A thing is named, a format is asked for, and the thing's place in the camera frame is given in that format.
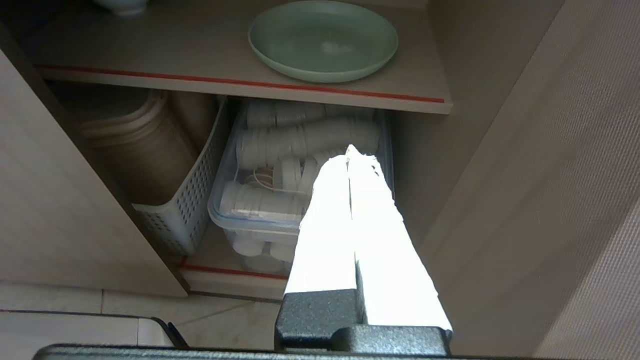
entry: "clear plastic box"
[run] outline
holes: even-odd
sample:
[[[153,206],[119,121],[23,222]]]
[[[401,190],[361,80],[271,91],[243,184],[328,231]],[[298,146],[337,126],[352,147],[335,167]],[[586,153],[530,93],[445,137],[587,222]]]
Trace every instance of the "clear plastic box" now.
[[[287,216],[279,216],[286,214],[278,214],[277,212],[265,215],[250,210],[233,213],[228,210],[221,211],[221,202],[229,202],[228,199],[224,199],[225,194],[227,194],[226,197],[229,197],[228,194],[234,192],[234,194],[237,194],[235,196],[242,197],[243,194],[240,192],[264,192],[264,195],[271,192],[259,187],[250,190],[247,187],[248,185],[242,186],[246,179],[254,175],[253,170],[240,168],[236,158],[239,137],[248,129],[247,111],[248,101],[245,101],[234,123],[216,174],[209,197],[209,216],[216,225],[224,230],[227,240],[233,246],[235,252],[242,257],[246,270],[271,274],[288,274],[293,261],[293,250],[298,241],[299,218],[288,219]],[[372,117],[374,124],[380,130],[376,156],[385,175],[385,180],[393,192],[392,148],[387,111],[376,110]],[[295,193],[283,193],[279,196],[295,197],[298,195]]]

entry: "cabinet door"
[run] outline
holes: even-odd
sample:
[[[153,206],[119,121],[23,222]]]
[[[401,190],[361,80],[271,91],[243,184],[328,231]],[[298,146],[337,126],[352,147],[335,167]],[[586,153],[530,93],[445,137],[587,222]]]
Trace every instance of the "cabinet door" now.
[[[0,40],[0,280],[186,295]]]

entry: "cabinet shelf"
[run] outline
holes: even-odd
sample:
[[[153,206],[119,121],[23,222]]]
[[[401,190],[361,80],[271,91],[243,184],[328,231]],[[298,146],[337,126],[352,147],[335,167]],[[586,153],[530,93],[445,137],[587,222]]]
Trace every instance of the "cabinet shelf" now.
[[[369,6],[400,39],[380,71],[344,84],[281,75],[251,50],[247,31],[281,0],[155,0],[123,18],[73,2],[23,50],[46,79],[449,113],[451,97],[424,10]]]

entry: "perforated plastic basket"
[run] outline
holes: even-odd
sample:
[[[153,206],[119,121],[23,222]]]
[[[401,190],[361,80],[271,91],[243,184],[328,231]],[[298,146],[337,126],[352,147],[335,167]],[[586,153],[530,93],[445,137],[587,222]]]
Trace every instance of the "perforated plastic basket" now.
[[[133,204],[149,229],[180,255],[193,255],[209,223],[207,200],[229,135],[227,98],[218,97],[215,123],[193,168],[166,204]]]

